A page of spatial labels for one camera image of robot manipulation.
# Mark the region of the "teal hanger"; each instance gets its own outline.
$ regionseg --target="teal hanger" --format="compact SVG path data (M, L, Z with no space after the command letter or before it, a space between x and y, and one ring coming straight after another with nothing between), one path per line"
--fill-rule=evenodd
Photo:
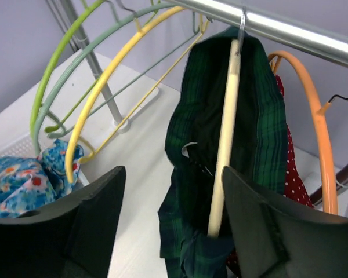
M168 5L168 4L160 4L160 5L155 5L149 8L146 8L144 10L141 10L139 12L137 12L137 15L140 17L144 14L150 13L153 11L153 9L155 10L159 10L159 9L163 9L163 8L168 8L172 5ZM111 34L113 34L114 32L116 32L118 29L120 29L122 26L128 24L129 22L131 22L133 20L133 16L130 15L128 17L126 17L125 19L123 19L122 21L120 21L118 24L116 24L115 26L111 27L109 30L107 30L106 32L102 33L97 39L95 39L92 43L90 43L90 45L88 45L83 51L82 53L80 53L76 59L67 67L67 69L65 70L64 74L59 78L59 80L57 81L57 83L55 84L53 90L51 91L51 93L48 95L46 101L44 102L44 107L42 107L40 113L39 113L39 117L35 122L35 134L38 136L40 127L42 122L44 121L44 118L46 116L46 112L49 111L50 105L53 102L54 98L56 97L56 94L59 92L59 90L61 89L61 87L64 85L64 83L66 82L66 80L69 78L69 76L73 73L73 71L77 68L77 66L81 63L81 61L97 46L99 45L101 42L103 42L108 36L110 36ZM195 37L195 35L198 34L198 32L200 31L200 28L198 27L197 29L195 29L195 13L193 13L193 35L189 38L186 39L183 43L181 43L179 46L177 46L176 48L174 48L171 52L169 52L168 54L164 55L164 57L162 57L161 59L159 59L156 63L154 63L152 66L150 66L149 68L147 68L144 72L142 72L140 75L138 75L136 78L134 78L133 80L131 80L127 85L125 85L122 89L120 89L119 91L117 91L110 99L106 100L104 103L102 103L101 105L99 105L97 108L95 108L90 114L89 116L93 115L95 112L97 112L102 106L104 106L105 104L107 104L111 99L113 99L114 97L116 97L117 95L119 95L122 91L124 91L127 87L129 87L131 84L133 84L134 82L136 82L140 77L142 77L144 74L146 74L149 70L151 70L153 67L155 67L157 64L159 64L162 60L166 59L170 54L172 54L173 52L175 52L176 50L178 50L180 47L182 47L183 45L185 45L188 41L190 41L191 39L193 39ZM60 138L63 137L65 135L67 135L69 132L71 132L73 130L74 127L66 130L63 126L63 123L66 121L67 117L75 110L75 108L77 107L78 104L80 104L80 102L82 101L82 99L84 99L86 97L86 95L89 93L89 91L91 90L91 88L89 88L89 90L82 96L82 98L76 103L76 105L72 108L72 110L70 111L70 113L67 114L66 118L63 119L62 121L59 122L58 125L53 126L53 127L47 127L45 129L45 132L48 133L48 138L51 139L55 139L55 138ZM59 128L62 128L62 131L60 133L56 133L54 131L58 130Z

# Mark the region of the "white wall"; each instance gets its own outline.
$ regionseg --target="white wall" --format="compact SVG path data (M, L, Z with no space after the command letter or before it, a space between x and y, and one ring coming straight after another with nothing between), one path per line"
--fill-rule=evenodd
M78 11L82 11L80 1L74 1L74 3ZM149 5L148 0L123 0L123 3L125 6L136 10ZM244 4L246 6L257 6L270 12L348 36L348 0L244 0ZM120 17L129 14L129 12L120 8L118 8L118 11ZM102 30L105 30L112 24L114 24L114 20L106 5L95 11L95 14L86 20L84 27L90 38L94 39ZM207 34L212 35L225 28L226 25L217 22L210 25ZM133 24L124 27L101 44L97 48L97 51L107 57L113 58L134 33L135 27ZM191 13L185 11L173 16L155 28L154 31L148 34L129 53L123 64L142 72L150 64L158 60L190 35ZM322 102L326 102L333 94L348 96L348 69L268 41L267 39L261 39L261 41L267 53L285 49L296 55L308 69L313 81L315 81ZM180 51L163 61L147 75L158 79L176 60ZM186 59L172 71L164 80L164 83L180 90L185 64ZM279 74L282 77L287 93L287 118L294 142L299 148L317 155L316 135L302 87L294 71L286 63L281 65ZM339 100L335 101L327 113L327 121L331 134L335 164L343 167L348 163L348 103Z
M62 36L44 0L0 0L0 112L41 79Z

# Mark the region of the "red garment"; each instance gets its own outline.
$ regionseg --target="red garment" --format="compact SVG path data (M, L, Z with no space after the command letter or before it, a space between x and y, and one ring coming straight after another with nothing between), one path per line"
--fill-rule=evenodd
M281 78L276 75L276 81L278 88L283 97L285 97L285 90L282 85ZM286 175L285 175L285 194L284 196L297 201L301 204L305 204L308 207L313 207L312 202L309 198L307 190L303 185L303 181L300 179L298 171L295 165L295 153L294 145L292 142L292 137L290 129L287 126L287 136L288 136L288 159L286 165ZM238 266L238 259L236 251L233 251L227 258L227 266L229 269L237 276L241 277L240 267Z

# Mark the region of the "plaid shirt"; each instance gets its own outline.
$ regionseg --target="plaid shirt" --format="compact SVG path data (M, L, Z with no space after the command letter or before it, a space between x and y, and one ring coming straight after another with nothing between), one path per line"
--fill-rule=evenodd
M226 228L218 239L206 237L206 225L199 220L209 218L213 180L199 180L190 159L182 155L182 147L196 139L206 140L206 133L198 134L201 130L208 129L209 137L219 138L222 111L213 111L214 117L210 118L216 119L212 120L215 125L207 127L199 123L207 121L203 118L211 113L213 101L224 101L230 44L237 34L238 29L230 27L193 47L184 72L180 101L169 123L165 151L174 170L171 186L158 212L160 255L165 259L169 278L225 278L226 258L234 249L228 221L223 221L222 229ZM263 46L245 34L230 166L261 186L283 193L286 133L284 100ZM209 152L216 157L219 139L208 142L203 143L203 149L198 144L198 155ZM207 163L209 169L215 169L213 160Z

